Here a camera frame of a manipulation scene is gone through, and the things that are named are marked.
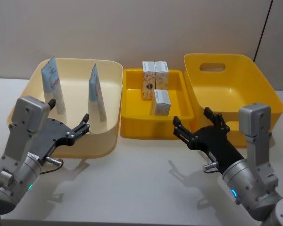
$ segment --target bin handle hole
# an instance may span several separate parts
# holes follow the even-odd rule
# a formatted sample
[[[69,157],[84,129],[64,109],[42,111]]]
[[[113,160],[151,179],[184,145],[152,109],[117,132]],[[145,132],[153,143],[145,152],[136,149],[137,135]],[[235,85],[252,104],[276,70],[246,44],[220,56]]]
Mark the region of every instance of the bin handle hole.
[[[203,72],[222,72],[225,70],[225,64],[223,63],[203,63],[199,69]]]

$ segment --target product box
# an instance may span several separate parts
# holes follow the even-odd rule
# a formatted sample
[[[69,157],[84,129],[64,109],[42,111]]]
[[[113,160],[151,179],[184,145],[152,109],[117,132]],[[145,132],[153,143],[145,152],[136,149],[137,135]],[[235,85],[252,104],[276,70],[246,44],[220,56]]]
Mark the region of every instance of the product box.
[[[152,100],[152,115],[169,115],[171,102],[167,90],[155,89]]]
[[[103,94],[96,64],[93,66],[89,79],[88,113],[90,115],[90,132],[103,133],[107,131],[107,116],[104,106]]]
[[[54,56],[41,69],[41,74],[45,102],[47,103],[51,99],[56,100],[56,106],[50,111],[49,117],[66,124],[65,102]]]
[[[156,61],[156,89],[168,90],[169,70],[165,61]]]
[[[143,61],[143,82],[142,82],[142,98],[144,100],[151,100],[153,97],[153,90],[155,89],[156,70],[153,61]]]

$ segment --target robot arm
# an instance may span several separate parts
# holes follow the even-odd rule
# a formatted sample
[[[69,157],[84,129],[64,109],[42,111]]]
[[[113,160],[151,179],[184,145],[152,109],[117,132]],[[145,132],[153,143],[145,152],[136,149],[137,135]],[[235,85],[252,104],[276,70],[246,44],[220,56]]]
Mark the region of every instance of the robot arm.
[[[248,158],[227,140],[230,128],[221,114],[208,107],[204,115],[213,123],[195,133],[183,127],[174,117],[174,134],[191,150],[201,150],[212,161],[203,167],[204,172],[217,168],[235,197],[249,214],[262,226],[283,226],[283,198],[275,191],[278,177],[269,163],[270,107],[253,104],[239,110],[239,130],[247,140]]]
[[[88,114],[70,129],[48,118],[54,106],[54,99],[48,104],[30,96],[17,100],[8,126],[8,142],[0,159],[0,214],[16,207],[41,174],[45,162],[61,166],[62,161],[50,157],[58,146],[71,146],[89,131]]]

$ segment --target yellow plastic bin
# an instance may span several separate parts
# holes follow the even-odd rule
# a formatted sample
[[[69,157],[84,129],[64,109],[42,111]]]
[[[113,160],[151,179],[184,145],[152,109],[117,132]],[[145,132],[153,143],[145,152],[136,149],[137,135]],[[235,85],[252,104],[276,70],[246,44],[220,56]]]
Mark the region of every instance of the yellow plastic bin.
[[[98,158],[113,151],[118,136],[123,67],[117,62],[106,60],[56,58],[66,107],[67,123],[71,129],[78,125],[88,113],[88,82],[96,63],[107,115],[108,130],[100,134],[87,133],[74,146],[60,146],[53,157]],[[41,69],[44,60],[34,71],[21,96],[33,96],[44,101]],[[13,110],[7,123],[11,123]]]
[[[195,119],[191,131],[211,125],[203,115],[205,107],[221,113],[231,128],[228,139],[235,147],[245,147],[239,132],[238,110],[252,103],[271,107],[271,129],[283,112],[283,104],[262,72],[243,55],[187,54],[184,57],[187,86]]]
[[[151,100],[142,99],[142,69],[125,69],[121,107],[121,136],[138,139],[176,139],[173,117],[179,116],[184,126],[194,118],[183,74],[169,70],[169,116],[150,115]]]

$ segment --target blue indicator light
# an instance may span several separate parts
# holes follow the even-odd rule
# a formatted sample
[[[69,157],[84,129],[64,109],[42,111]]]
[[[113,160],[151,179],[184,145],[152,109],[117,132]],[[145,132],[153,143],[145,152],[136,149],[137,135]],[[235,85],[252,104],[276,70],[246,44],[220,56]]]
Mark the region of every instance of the blue indicator light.
[[[237,193],[235,192],[235,190],[231,189],[231,192],[233,193],[234,197],[237,198]]]

